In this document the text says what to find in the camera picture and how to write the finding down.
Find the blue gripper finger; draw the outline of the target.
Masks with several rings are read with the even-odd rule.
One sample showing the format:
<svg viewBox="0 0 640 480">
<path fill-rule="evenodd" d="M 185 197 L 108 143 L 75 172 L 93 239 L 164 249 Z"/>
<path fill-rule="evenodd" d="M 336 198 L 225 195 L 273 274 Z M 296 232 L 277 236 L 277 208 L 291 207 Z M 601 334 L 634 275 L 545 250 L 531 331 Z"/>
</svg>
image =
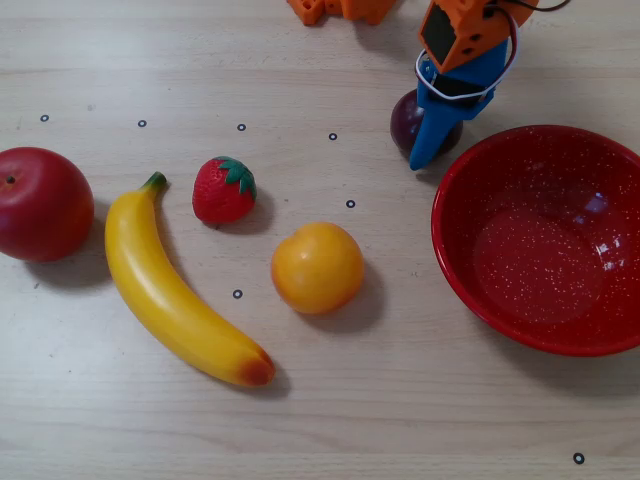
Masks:
<svg viewBox="0 0 640 480">
<path fill-rule="evenodd" d="M 451 150 L 461 138 L 463 123 L 473 120 L 478 113 L 478 108 L 426 107 L 409 155 L 410 169 L 413 171 L 423 169 L 438 155 Z"/>
</svg>

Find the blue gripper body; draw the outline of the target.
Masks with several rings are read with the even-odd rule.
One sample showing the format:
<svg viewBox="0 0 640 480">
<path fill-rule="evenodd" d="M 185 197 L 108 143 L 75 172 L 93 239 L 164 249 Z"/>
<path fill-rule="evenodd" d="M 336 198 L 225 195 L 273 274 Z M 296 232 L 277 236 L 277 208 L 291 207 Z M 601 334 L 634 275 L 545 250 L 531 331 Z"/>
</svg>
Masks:
<svg viewBox="0 0 640 480">
<path fill-rule="evenodd" d="M 475 118 L 493 99 L 495 89 L 485 92 L 503 74 L 507 41 L 479 57 L 441 73 L 427 53 L 420 57 L 417 101 L 425 114 L 451 121 Z"/>
</svg>

